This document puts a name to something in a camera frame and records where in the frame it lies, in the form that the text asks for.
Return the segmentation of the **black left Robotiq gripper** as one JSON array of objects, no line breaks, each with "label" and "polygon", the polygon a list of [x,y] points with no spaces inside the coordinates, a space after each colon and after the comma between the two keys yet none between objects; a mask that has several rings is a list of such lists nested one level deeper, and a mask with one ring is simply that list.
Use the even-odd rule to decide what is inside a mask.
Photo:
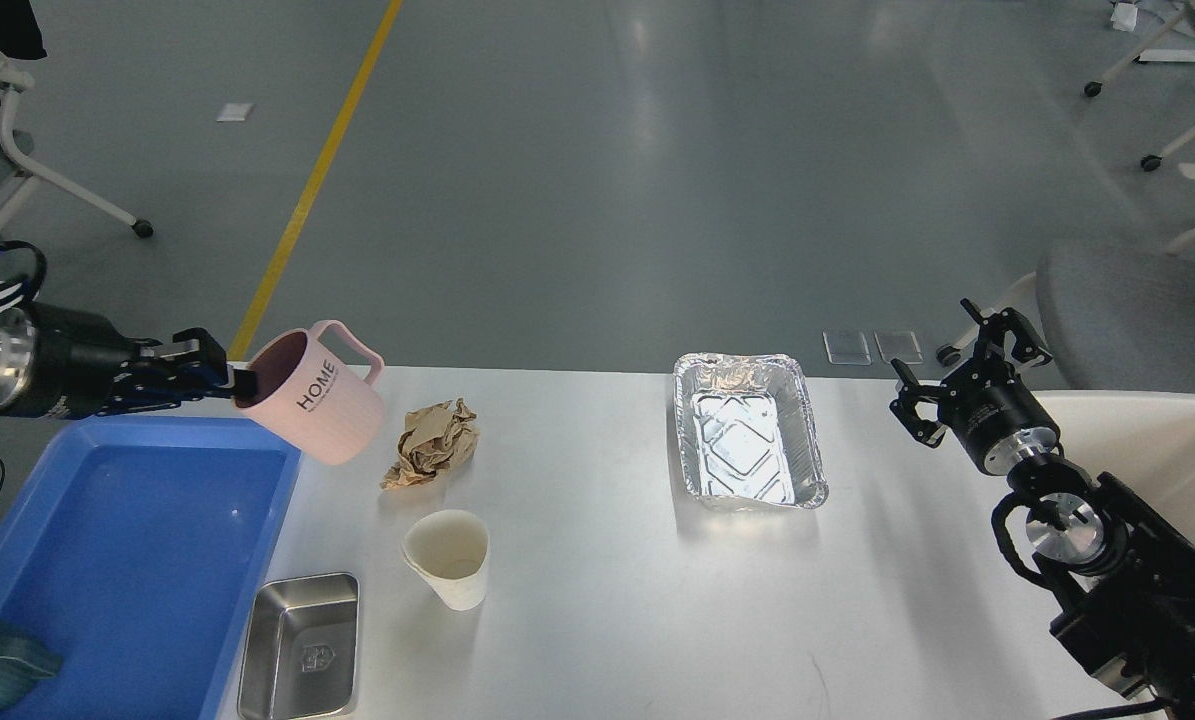
[{"label": "black left Robotiq gripper", "polygon": [[[134,359],[136,369],[122,373]],[[75,420],[105,404],[108,413],[152,413],[257,392],[257,374],[229,369],[204,328],[139,341],[93,313],[36,302],[0,310],[0,416]]]}]

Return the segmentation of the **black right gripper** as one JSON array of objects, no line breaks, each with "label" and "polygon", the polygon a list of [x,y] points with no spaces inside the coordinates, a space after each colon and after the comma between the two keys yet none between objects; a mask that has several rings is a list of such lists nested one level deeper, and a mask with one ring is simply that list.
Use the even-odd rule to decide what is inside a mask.
[{"label": "black right gripper", "polygon": [[[978,470],[1004,476],[1027,457],[1059,445],[1058,423],[1023,381],[1027,370],[1050,364],[1054,356],[1015,307],[987,313],[969,299],[961,306],[975,325],[961,365],[927,386],[902,359],[891,359],[899,382],[889,407],[914,441],[936,448],[950,429]],[[918,414],[920,404],[934,405],[937,419]]]}]

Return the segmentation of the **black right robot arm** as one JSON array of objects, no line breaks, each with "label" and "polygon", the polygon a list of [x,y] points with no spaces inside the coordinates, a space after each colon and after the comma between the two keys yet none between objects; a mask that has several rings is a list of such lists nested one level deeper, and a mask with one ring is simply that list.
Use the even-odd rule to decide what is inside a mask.
[{"label": "black right robot arm", "polygon": [[1091,678],[1127,700],[1087,710],[1114,719],[1163,710],[1195,719],[1195,543],[1121,479],[1065,457],[1062,432],[1021,379],[1050,352],[1013,307],[982,314],[972,347],[944,347],[936,384],[894,361],[891,414],[923,447],[958,439],[976,469],[1007,480],[989,516],[1017,577],[1053,593],[1050,635]]}]

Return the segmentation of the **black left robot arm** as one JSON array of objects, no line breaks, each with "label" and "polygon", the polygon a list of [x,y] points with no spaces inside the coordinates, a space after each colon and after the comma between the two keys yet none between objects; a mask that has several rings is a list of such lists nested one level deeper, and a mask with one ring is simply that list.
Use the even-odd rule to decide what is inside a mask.
[{"label": "black left robot arm", "polygon": [[125,337],[100,315],[41,304],[45,273],[38,247],[0,242],[0,416],[76,420],[258,395],[257,373],[231,367],[206,330]]}]

